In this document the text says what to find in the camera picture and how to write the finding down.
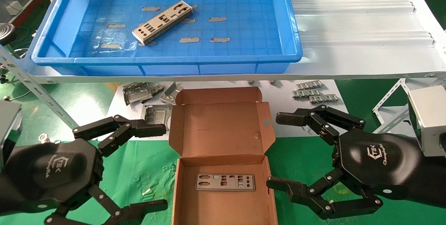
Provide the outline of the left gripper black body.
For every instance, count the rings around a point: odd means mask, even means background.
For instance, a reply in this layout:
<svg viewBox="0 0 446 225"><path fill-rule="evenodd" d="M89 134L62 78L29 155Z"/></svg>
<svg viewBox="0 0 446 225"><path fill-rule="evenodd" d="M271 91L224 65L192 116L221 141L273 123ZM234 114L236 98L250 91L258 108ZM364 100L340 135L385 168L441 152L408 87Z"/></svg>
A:
<svg viewBox="0 0 446 225"><path fill-rule="evenodd" d="M1 172L1 215L75 210L91 198L88 189L103 170L102 155L83 139L15 147Z"/></svg>

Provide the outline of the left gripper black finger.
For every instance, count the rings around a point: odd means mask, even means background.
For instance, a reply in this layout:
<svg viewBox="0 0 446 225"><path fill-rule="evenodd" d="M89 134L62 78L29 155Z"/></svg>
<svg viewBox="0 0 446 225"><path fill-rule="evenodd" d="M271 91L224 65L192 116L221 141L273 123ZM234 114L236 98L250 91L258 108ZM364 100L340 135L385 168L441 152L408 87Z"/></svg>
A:
<svg viewBox="0 0 446 225"><path fill-rule="evenodd" d="M164 124L147 124L143 119L129 120L121 115L107 117L72 130L74 138L89 141L102 135L109 136L98 144L103 157L110 156L132 137L147 138L166 134Z"/></svg>
<svg viewBox="0 0 446 225"><path fill-rule="evenodd" d="M147 214L168 208L168 203L164 199L131 204L120 208L98 185L91 186L88 189L88 195L94 198L110 214L110 217L103 223L104 225L140 225ZM66 217L68 212L69 208L61 205L55 212L46 217L44 224L86 225L86 223L68 219Z"/></svg>

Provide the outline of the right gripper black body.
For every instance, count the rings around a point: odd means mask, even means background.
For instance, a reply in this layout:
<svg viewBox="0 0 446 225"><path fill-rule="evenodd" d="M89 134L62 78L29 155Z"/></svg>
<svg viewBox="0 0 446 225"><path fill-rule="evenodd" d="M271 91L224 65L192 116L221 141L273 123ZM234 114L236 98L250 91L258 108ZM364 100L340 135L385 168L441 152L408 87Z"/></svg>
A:
<svg viewBox="0 0 446 225"><path fill-rule="evenodd" d="M339 136L334 165L355 194L367 190L391 200L444 208L445 158L426 157L417 139L353 129Z"/></svg>

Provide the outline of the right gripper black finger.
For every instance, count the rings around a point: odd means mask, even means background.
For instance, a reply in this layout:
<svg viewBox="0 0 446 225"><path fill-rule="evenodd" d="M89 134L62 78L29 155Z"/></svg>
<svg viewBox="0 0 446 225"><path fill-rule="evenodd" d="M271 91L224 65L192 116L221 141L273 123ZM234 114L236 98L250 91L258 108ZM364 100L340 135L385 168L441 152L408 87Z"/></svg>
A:
<svg viewBox="0 0 446 225"><path fill-rule="evenodd" d="M363 129L366 125L363 119L326 105L312 109L297 109L293 113L278 112L276 123L288 126L308 126L329 145L335 145L340 135L333 126L349 131L355 128Z"/></svg>
<svg viewBox="0 0 446 225"><path fill-rule="evenodd" d="M322 195L343 178L344 172L336 168L310 186L271 176L267 179L267 187L285 192L290 202L307 206L322 220L373 214L382 207L381 199L368 189L359 189L361 199L332 203L323 199Z"/></svg>

